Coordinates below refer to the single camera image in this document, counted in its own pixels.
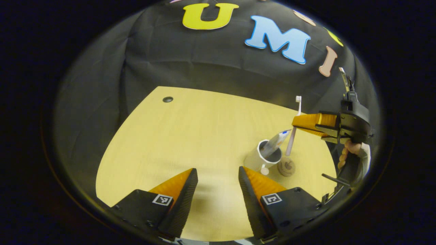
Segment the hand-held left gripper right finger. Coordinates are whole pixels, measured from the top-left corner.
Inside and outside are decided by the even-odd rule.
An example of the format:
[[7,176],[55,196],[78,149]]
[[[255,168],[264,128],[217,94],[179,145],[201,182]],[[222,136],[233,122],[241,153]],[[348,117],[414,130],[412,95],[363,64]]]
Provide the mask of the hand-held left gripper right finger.
[[291,236],[329,209],[302,188],[287,189],[245,166],[239,167],[238,179],[256,239]]

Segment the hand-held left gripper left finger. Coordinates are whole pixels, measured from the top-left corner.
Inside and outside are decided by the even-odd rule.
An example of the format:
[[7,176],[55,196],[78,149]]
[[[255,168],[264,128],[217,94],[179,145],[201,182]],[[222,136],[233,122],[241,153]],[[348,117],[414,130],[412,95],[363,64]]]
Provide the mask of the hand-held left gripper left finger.
[[181,236],[198,184],[195,168],[164,181],[149,191],[133,190],[111,210],[122,221],[164,239]]

